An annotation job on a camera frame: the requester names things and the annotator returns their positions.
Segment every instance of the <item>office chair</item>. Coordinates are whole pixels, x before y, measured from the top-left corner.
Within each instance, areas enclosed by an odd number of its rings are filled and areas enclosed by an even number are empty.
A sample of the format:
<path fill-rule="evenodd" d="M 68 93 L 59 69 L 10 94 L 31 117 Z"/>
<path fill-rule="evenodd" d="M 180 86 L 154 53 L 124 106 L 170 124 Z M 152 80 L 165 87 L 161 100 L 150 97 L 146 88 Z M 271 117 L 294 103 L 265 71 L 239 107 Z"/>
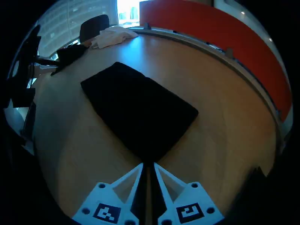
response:
<path fill-rule="evenodd" d="M 99 35 L 101 30 L 110 27 L 108 15 L 100 15 L 85 21 L 80 27 L 79 40 L 83 43 Z"/>

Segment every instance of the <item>red partition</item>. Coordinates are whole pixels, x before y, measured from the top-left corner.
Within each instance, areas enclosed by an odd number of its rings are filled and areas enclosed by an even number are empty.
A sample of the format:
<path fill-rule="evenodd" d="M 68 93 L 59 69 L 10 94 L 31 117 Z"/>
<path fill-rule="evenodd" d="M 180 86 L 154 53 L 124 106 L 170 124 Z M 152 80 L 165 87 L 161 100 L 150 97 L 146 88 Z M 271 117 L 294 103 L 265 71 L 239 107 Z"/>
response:
<path fill-rule="evenodd" d="M 292 104 L 284 72 L 265 42 L 248 26 L 216 8 L 183 0 L 155 0 L 140 3 L 140 23 L 175 30 L 212 43 L 242 62 L 268 91 L 281 111 L 282 121 Z"/>

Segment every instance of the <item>wooden table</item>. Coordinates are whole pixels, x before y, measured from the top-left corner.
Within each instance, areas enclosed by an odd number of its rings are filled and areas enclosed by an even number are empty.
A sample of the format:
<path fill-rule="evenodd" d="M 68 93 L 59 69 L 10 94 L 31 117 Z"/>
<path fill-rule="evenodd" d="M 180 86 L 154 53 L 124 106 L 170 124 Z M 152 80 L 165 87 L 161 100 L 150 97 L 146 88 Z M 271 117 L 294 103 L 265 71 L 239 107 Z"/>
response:
<path fill-rule="evenodd" d="M 140 35 L 87 51 L 54 76 L 35 82 L 35 141 L 48 187 L 72 217 L 97 182 L 112 183 L 140 163 L 94 112 L 80 82 L 122 62 L 199 111 L 159 164 L 184 182 L 199 181 L 225 214 L 247 174 L 269 172 L 275 123 L 262 100 L 235 72 L 203 52 Z"/>

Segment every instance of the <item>white cloth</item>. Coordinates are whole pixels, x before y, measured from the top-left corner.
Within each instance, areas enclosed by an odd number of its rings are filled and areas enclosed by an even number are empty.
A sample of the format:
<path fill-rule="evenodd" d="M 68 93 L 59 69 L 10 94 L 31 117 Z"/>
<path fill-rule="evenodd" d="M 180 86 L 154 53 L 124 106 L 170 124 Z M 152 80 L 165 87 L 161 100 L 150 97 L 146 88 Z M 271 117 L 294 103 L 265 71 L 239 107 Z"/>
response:
<path fill-rule="evenodd" d="M 122 43 L 126 38 L 135 38 L 138 34 L 123 27 L 109 27 L 100 31 L 91 42 L 92 48 L 105 48 Z"/>

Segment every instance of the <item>black pad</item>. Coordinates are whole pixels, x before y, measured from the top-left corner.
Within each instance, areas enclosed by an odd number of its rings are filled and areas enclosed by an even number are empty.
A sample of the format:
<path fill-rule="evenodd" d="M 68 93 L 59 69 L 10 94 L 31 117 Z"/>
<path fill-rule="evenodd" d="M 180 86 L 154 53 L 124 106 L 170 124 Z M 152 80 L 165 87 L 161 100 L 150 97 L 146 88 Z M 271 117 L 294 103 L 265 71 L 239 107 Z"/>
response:
<path fill-rule="evenodd" d="M 198 115 L 193 106 L 119 62 L 81 86 L 97 114 L 143 162 L 159 160 Z"/>

